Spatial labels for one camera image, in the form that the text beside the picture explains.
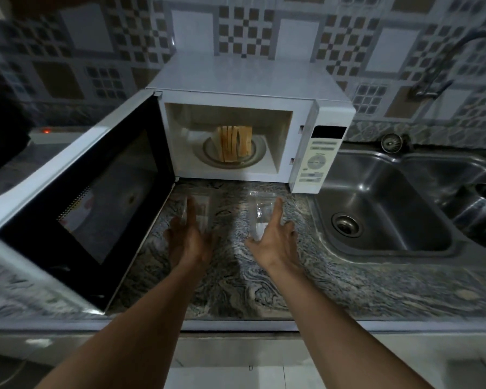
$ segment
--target faucet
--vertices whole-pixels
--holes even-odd
[[[450,67],[450,61],[454,56],[465,46],[468,42],[478,38],[486,38],[486,30],[472,31],[466,34],[459,42],[447,50],[442,58],[434,60],[425,72],[421,80],[412,86],[407,94],[407,97],[411,100],[422,101],[427,98],[436,99],[443,91],[445,91],[452,83],[453,80],[449,80],[444,83],[437,90],[432,90],[432,85],[440,73]]]

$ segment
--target white microwave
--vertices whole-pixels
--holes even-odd
[[[124,104],[0,195],[0,264],[104,313],[179,177],[317,193],[355,109],[323,66],[175,54]],[[224,163],[221,125],[252,126]]]

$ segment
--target hand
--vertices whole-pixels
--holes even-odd
[[[276,269],[294,268],[302,270],[297,255],[297,232],[292,221],[281,225],[282,199],[276,199],[272,219],[266,226],[263,237],[255,241],[251,237],[245,245],[253,254],[255,260],[272,275]]]
[[[212,257],[212,233],[201,234],[196,223],[196,202],[187,198],[187,222],[174,217],[169,229],[164,231],[164,238],[169,243],[169,261],[171,268],[178,265],[207,269]]]

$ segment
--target drain strainer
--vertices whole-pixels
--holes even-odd
[[[347,237],[358,237],[362,235],[363,228],[356,218],[347,213],[337,213],[331,217],[331,223],[338,233]]]

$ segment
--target backsplash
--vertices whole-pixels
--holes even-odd
[[[470,42],[434,102],[408,89],[446,46],[486,29],[486,0],[105,0],[0,21],[0,85],[36,125],[97,123],[175,52],[325,67],[357,113],[346,140],[486,148],[486,40]]]

